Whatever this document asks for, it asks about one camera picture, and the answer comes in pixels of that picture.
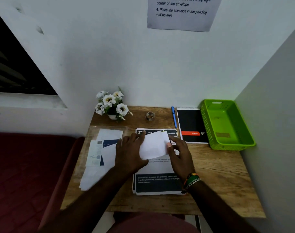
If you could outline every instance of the white flower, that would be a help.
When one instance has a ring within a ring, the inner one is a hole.
[[[97,106],[96,106],[96,113],[97,114],[104,114],[104,104],[103,103],[98,103]]]
[[[103,104],[112,107],[116,103],[115,97],[111,94],[103,97]]]
[[[102,99],[107,94],[108,94],[108,92],[100,91],[100,92],[97,93],[96,98],[97,99]]]
[[[122,116],[125,116],[128,113],[128,111],[129,111],[129,109],[128,109],[127,105],[118,104],[116,107],[116,112]]]
[[[114,92],[113,96],[115,96],[117,99],[121,100],[124,95],[122,94],[122,92]]]

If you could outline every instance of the white wall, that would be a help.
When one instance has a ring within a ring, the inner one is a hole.
[[[257,145],[242,152],[269,220],[263,232],[295,232],[295,31],[237,97]]]
[[[147,1],[0,0],[1,17],[68,107],[67,119],[2,108],[0,130],[84,135],[95,94],[117,85],[129,105],[235,99],[295,28],[295,0],[222,0],[209,33],[147,29]]]

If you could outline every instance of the blue pen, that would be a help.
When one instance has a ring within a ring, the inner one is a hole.
[[[172,114],[173,114],[174,125],[175,125],[175,128],[177,128],[177,122],[175,120],[175,112],[174,112],[174,107],[173,106],[171,107],[171,110],[172,110]]]

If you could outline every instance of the wood grain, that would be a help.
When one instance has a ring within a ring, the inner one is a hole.
[[[90,141],[95,139],[96,128],[122,128],[129,135],[136,128],[174,128],[170,108],[129,106],[133,116],[117,123],[107,116],[94,114],[61,209],[78,198],[80,179],[84,173]],[[156,114],[153,121],[144,117],[148,111]],[[212,150],[207,144],[189,144],[196,172],[229,206],[243,217],[265,217],[265,213],[253,188],[249,174],[238,151]],[[107,211],[153,211],[169,214],[201,215],[191,195],[150,195],[137,196],[132,193],[130,178],[119,190]]]

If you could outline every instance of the person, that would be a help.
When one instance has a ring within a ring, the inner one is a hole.
[[[116,144],[115,166],[93,187],[84,192],[68,208],[61,211],[40,233],[92,232],[104,211],[125,181],[148,164],[142,160],[139,149],[144,141],[141,135],[132,133]],[[192,155],[185,141],[169,136],[176,145],[167,143],[172,168],[181,182],[188,178],[187,191],[192,195],[213,232],[257,232],[245,219],[231,209],[203,180],[195,174]],[[114,232],[198,232],[191,224],[171,215],[160,213],[134,213],[116,222],[108,231]]]

